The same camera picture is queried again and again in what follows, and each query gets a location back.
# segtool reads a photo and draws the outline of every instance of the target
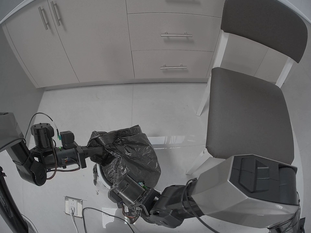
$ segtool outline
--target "white chair frame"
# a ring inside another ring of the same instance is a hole
[[[229,37],[229,33],[225,33],[223,30],[221,30],[221,35],[220,35],[220,42],[217,48],[217,52],[216,52],[216,58],[215,58],[215,62],[213,64],[212,68],[215,67],[220,67],[225,50],[226,50],[226,46],[227,46],[227,42],[228,42],[228,37]],[[294,60],[290,57],[288,57],[284,68],[279,76],[279,78],[277,79],[276,85],[278,87],[281,88],[282,84],[284,83],[288,73],[290,72],[290,69],[292,67],[294,63]],[[202,101],[200,103],[200,106],[197,110],[196,115],[200,116],[203,108],[205,106],[205,104],[207,103],[207,101],[209,100],[210,97],[210,89],[211,89],[211,77],[212,77],[212,73],[208,79],[208,83],[207,83],[207,87],[205,89]],[[186,174],[190,175],[192,174],[194,171],[196,171],[205,161],[207,161],[207,159],[209,158],[213,158],[212,155],[210,153],[208,153],[208,150],[205,148],[200,154],[199,156],[194,160],[194,162],[192,163],[191,167],[189,168],[189,170],[187,170]]]

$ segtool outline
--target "cabinet handle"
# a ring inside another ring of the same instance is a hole
[[[165,32],[165,34],[162,34],[161,36],[192,37],[192,34],[187,34],[187,32],[185,32],[185,34],[167,34],[167,32]]]
[[[38,9],[39,9],[40,16],[41,16],[41,19],[42,19],[42,21],[43,21],[45,30],[48,30],[48,24],[49,24],[49,22],[45,22],[45,18],[44,18],[43,13],[42,13],[42,12],[44,11],[44,8],[41,9],[41,7],[39,6]]]
[[[57,22],[57,25],[60,26],[60,18],[58,18],[57,16],[57,12],[56,12],[56,8],[55,8],[55,5],[57,5],[56,3],[54,3],[53,1],[51,2],[51,5],[52,5],[52,9],[53,9],[53,12],[54,12],[54,16],[55,16],[55,19],[56,19],[56,22]]]
[[[180,65],[180,67],[167,67],[166,65],[160,67],[160,69],[179,69],[179,68],[187,68],[187,67],[183,67],[183,65]]]

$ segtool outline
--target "chair backrest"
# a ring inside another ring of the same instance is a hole
[[[297,63],[308,39],[303,20],[277,0],[226,0],[221,29],[275,49]]]

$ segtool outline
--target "gray upholstered chair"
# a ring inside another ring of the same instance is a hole
[[[220,68],[229,33],[259,42],[288,56],[276,85]],[[303,20],[277,0],[226,0],[215,63],[197,115],[209,98],[206,148],[187,174],[208,158],[256,154],[291,164],[294,143],[280,89],[294,61],[301,60],[308,39]]]

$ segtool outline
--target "barcode label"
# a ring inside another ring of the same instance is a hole
[[[123,204],[123,205],[124,205],[124,211],[127,213],[128,212],[128,207],[125,204]]]

